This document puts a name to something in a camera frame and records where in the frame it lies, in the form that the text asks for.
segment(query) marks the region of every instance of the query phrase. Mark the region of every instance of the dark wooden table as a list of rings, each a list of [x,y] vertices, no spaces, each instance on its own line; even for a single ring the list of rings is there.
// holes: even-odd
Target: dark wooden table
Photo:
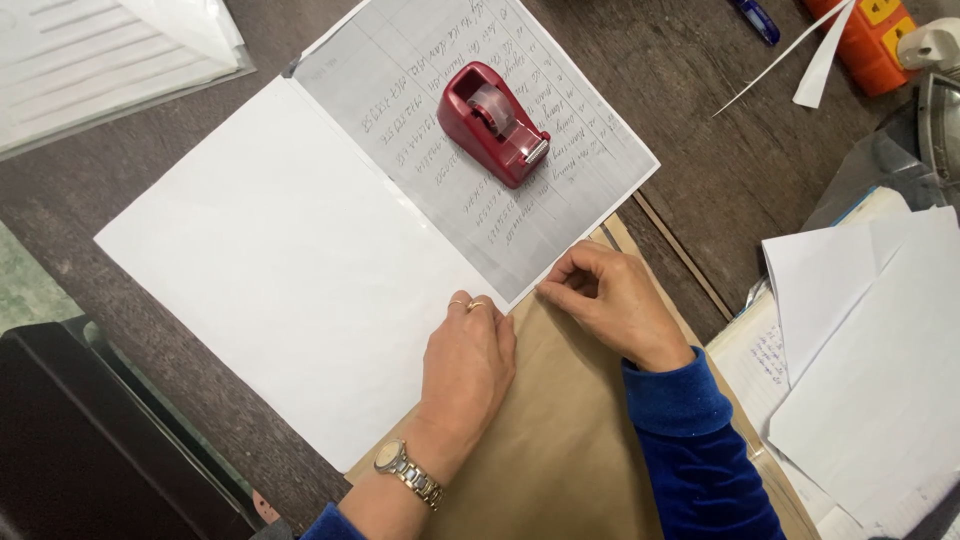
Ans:
[[[937,1],[908,4],[929,20]],[[852,144],[907,99],[867,101],[834,68],[819,110],[792,105],[812,39],[711,119],[785,46],[765,47],[732,4],[525,3],[662,161],[642,196],[726,311],[761,274],[759,241],[796,231]],[[0,163],[0,220],[294,529],[347,483],[92,238],[353,4],[228,0],[257,73]],[[765,4],[787,42],[811,22],[799,2]],[[618,213],[708,341],[722,310],[637,201]]]

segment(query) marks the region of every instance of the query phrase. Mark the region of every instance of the pen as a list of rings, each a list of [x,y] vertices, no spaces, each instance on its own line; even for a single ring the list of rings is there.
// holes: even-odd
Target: pen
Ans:
[[[733,2],[767,43],[775,45],[780,41],[780,29],[756,0],[733,0]]]

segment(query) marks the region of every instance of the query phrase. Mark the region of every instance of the red tape dispenser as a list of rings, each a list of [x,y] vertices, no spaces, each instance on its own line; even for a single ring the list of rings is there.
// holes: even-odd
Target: red tape dispenser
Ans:
[[[511,189],[523,184],[550,149],[550,134],[537,130],[503,79],[479,61],[446,85],[437,119],[454,142]]]

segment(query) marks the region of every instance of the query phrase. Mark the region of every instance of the hand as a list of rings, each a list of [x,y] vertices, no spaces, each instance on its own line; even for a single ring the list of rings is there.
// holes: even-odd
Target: hand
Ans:
[[[441,484],[480,440],[516,371],[513,316],[487,296],[457,291],[450,301],[427,342],[420,408],[404,431],[411,458]],[[471,301],[483,305],[468,313]]]
[[[537,292],[642,370],[672,371],[695,358],[639,258],[581,240]]]

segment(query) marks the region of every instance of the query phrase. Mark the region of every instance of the blue sweater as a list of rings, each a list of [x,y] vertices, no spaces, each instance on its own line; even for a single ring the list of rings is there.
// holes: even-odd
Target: blue sweater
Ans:
[[[667,373],[623,360],[627,410],[640,439],[666,540],[785,540],[780,519],[733,430],[733,407],[717,389],[704,352]],[[335,505],[301,540],[364,540]]]

